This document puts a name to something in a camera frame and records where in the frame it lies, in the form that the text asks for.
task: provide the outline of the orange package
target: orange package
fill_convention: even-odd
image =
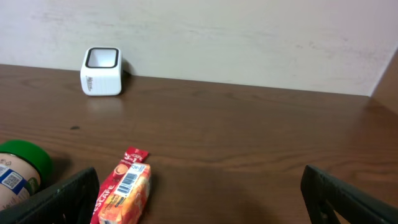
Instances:
[[[136,224],[147,202],[150,165],[133,163],[99,211],[101,224]]]

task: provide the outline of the red snack wrapper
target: red snack wrapper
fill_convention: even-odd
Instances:
[[[95,203],[93,217],[90,224],[98,224],[98,213],[104,205],[106,199],[114,188],[119,184],[125,173],[129,170],[133,162],[143,162],[148,156],[148,152],[135,147],[129,147],[124,153],[124,159],[120,160],[119,164],[113,172],[106,178],[106,180],[99,187],[97,202]]]

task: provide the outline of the barcode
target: barcode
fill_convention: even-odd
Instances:
[[[137,174],[127,173],[126,176],[123,178],[123,181],[120,183],[117,191],[123,194],[129,194],[136,179],[137,179]]]
[[[8,167],[6,167],[4,165],[0,165],[0,176],[2,176],[7,170],[8,170]]]
[[[22,177],[15,172],[10,173],[4,180],[2,180],[2,184],[9,187],[10,189],[14,189],[14,187],[19,184],[22,180]]]

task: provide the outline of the white cube container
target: white cube container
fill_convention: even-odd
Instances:
[[[89,96],[112,96],[122,90],[122,53],[114,47],[92,47],[86,51],[80,70],[83,91]]]

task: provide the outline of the brown wooden surface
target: brown wooden surface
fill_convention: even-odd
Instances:
[[[1,65],[0,104],[0,141],[42,146],[52,181],[151,152],[142,223],[310,223],[306,164],[398,205],[398,117],[365,96],[136,77],[89,97],[78,72]]]
[[[372,98],[398,114],[398,50],[374,90]]]

